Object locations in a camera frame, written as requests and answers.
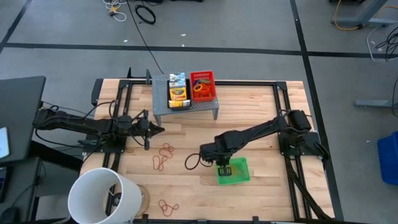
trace wood grain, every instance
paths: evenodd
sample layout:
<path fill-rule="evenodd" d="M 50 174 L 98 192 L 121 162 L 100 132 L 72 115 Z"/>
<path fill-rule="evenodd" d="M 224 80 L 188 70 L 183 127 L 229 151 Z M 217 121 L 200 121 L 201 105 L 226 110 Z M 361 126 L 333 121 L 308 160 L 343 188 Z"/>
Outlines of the wood grain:
<path fill-rule="evenodd" d="M 117 79 L 104 80 L 99 103 L 115 99 L 118 82 Z M 292 109 L 310 114 L 303 83 L 287 82 L 287 86 Z M 129 106 L 131 116 L 147 109 L 150 112 L 149 119 L 155 121 L 152 116 L 151 88 L 150 85 L 133 86 Z M 251 220 L 252 216 L 258 216 L 260 220 L 293 220 L 285 163 L 279 154 L 275 134 L 250 142 L 234 155 L 248 160 L 251 175 L 248 183 L 219 186 L 214 167 L 198 166 L 195 170 L 184 168 L 186 157 L 198 152 L 199 145 L 212 142 L 214 136 L 231 129 L 243 130 L 276 116 L 271 88 L 217 86 L 217 95 L 220 103 L 217 121 L 213 120 L 211 111 L 162 116 L 162 126 L 166 131 L 150 140 L 149 151 L 129 138 L 121 157 L 119 173 L 148 190 L 150 205 L 146 213 L 149 218 Z M 109 118 L 108 105 L 100 106 L 95 118 Z M 154 170 L 152 157 L 158 155 L 165 142 L 175 148 L 174 156 L 164 163 L 163 171 Z M 88 158 L 82 173 L 101 167 L 103 157 L 103 154 L 94 154 Z M 188 165 L 194 164 L 195 160 L 192 158 Z M 315 156 L 305 156 L 302 157 L 302 163 L 309 192 L 319 206 L 333 216 L 322 162 Z M 297 195 L 300 214 L 304 217 L 298 190 Z M 160 199 L 171 205 L 177 203 L 180 208 L 173 211 L 170 217 L 165 217 L 158 206 Z"/>

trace green plastic container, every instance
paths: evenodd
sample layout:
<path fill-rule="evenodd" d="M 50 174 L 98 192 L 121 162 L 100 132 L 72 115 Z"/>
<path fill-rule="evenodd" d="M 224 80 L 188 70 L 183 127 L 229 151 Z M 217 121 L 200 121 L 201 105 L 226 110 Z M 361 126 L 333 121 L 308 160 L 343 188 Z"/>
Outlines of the green plastic container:
<path fill-rule="evenodd" d="M 217 180 L 220 185 L 228 184 L 240 184 L 250 181 L 250 173 L 248 168 L 248 162 L 245 157 L 235 158 L 229 160 L 229 166 L 231 167 L 232 175 L 228 177 L 222 177 L 218 175 L 218 168 L 216 168 Z"/>

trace white bucket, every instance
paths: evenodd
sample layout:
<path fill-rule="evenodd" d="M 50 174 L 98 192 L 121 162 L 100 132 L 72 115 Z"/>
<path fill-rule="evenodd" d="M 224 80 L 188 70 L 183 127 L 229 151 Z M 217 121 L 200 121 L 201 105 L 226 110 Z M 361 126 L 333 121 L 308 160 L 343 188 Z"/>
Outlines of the white bucket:
<path fill-rule="evenodd" d="M 119 205 L 110 216 L 106 216 L 104 199 L 114 184 L 121 186 Z M 139 187 L 117 172 L 98 168 L 83 174 L 73 184 L 68 197 L 71 217 L 81 224 L 123 223 L 132 220 L 142 202 Z"/>

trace blue bin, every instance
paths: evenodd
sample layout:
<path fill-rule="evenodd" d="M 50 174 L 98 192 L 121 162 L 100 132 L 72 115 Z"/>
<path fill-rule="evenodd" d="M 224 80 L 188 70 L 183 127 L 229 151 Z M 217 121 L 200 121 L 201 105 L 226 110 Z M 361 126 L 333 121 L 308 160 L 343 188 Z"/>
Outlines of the blue bin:
<path fill-rule="evenodd" d="M 381 177 L 385 183 L 398 185 L 398 131 L 377 141 Z"/>

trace yellow cable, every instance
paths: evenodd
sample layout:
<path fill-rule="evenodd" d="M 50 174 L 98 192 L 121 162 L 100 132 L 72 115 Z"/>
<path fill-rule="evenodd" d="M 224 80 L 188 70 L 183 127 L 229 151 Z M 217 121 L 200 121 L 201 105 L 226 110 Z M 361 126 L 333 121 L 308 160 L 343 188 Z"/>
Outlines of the yellow cable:
<path fill-rule="evenodd" d="M 382 12 L 383 9 L 386 8 L 386 7 L 390 7 L 390 8 L 393 8 L 393 9 L 398 9 L 398 6 L 390 6 L 390 5 L 383 6 L 383 7 L 376 13 L 376 15 L 375 15 L 374 17 L 377 17 L 377 16 L 380 14 L 380 12 Z"/>
<path fill-rule="evenodd" d="M 342 28 L 342 27 L 340 27 L 340 26 L 337 24 L 337 11 L 338 11 L 338 7 L 340 6 L 340 3 L 341 3 L 341 0 L 338 1 L 337 7 L 336 7 L 336 12 L 335 12 L 335 25 L 336 25 L 337 29 L 339 29 L 339 30 L 345 30 L 345 31 L 359 29 L 358 26 L 357 26 L 357 27 L 353 27 L 353 28 Z"/>

